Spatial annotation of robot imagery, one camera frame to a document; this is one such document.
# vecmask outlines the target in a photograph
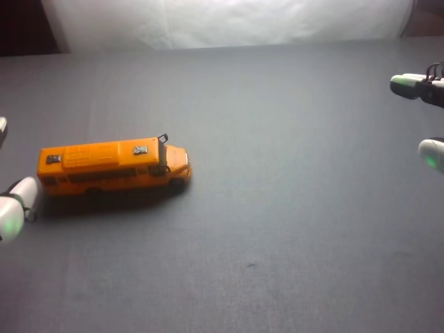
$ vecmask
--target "side window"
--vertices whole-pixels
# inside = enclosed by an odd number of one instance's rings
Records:
[[[148,172],[153,177],[165,176],[165,171],[166,169],[164,167],[158,165],[151,165],[148,167]]]
[[[43,185],[46,185],[46,186],[57,185],[56,177],[43,177],[42,182],[43,182]]]

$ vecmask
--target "gray table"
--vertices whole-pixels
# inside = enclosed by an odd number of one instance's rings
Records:
[[[0,330],[441,333],[444,177],[416,150],[444,110],[389,80],[443,42],[1,59],[0,188],[42,147],[164,132],[194,183],[27,225],[0,249]]]

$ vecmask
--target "black tire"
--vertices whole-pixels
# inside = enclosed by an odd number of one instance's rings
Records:
[[[88,196],[98,196],[102,194],[103,190],[100,187],[90,187],[86,190]]]
[[[185,181],[182,178],[172,178],[168,186],[174,192],[181,192],[185,189]]]

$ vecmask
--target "white fabric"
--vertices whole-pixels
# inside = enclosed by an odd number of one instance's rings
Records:
[[[396,38],[413,0],[42,0],[65,51]]]

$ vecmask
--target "toy school bus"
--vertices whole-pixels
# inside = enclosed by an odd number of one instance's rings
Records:
[[[44,148],[37,176],[50,196],[170,185],[191,178],[183,148],[164,144],[168,135],[128,141]]]

